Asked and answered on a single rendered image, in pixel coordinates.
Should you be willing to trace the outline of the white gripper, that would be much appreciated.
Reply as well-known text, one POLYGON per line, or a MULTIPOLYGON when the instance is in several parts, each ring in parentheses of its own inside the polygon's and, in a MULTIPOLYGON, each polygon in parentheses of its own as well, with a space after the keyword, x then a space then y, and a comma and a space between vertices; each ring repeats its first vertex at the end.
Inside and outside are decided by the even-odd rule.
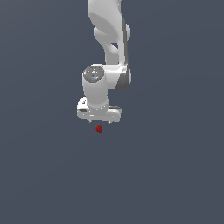
POLYGON ((77 104, 77 116, 92 123, 93 121, 105 121, 108 124, 119 122, 121 119, 122 109, 118 106, 109 106, 106 111, 100 108, 93 109, 88 106, 86 97, 79 99, 77 104))

